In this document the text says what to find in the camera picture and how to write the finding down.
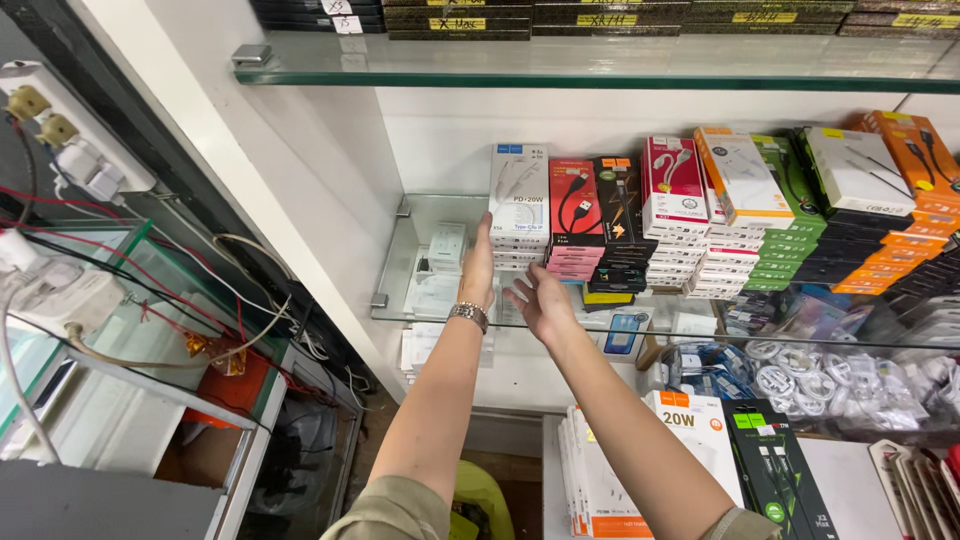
metal watch band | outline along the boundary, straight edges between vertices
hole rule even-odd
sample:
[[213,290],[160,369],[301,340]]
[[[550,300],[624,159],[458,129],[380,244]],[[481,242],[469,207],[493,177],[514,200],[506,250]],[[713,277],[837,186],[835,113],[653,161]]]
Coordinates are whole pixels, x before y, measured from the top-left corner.
[[447,320],[449,320],[450,317],[467,318],[476,323],[477,326],[480,327],[480,331],[484,335],[487,335],[487,313],[477,304],[458,302],[453,305],[450,314],[446,317]]

